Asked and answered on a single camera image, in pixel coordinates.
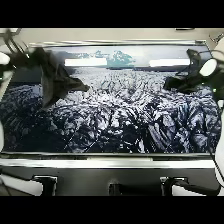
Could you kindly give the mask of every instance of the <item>glass surface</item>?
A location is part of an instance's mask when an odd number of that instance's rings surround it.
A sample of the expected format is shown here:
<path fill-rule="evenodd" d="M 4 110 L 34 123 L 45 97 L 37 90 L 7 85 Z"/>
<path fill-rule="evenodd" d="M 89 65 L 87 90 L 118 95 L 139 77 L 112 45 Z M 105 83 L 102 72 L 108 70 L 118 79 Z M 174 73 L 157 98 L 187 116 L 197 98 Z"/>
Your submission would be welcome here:
<path fill-rule="evenodd" d="M 189 59 L 207 46 L 126 45 L 47 47 L 68 74 L 90 86 L 42 110 L 41 70 L 20 69 L 1 106 L 3 152 L 205 153 L 218 107 L 208 87 L 189 95 L 163 89 L 187 65 L 150 61 Z M 211 57 L 202 54 L 202 62 Z M 215 149 L 220 125 L 213 131 Z"/>

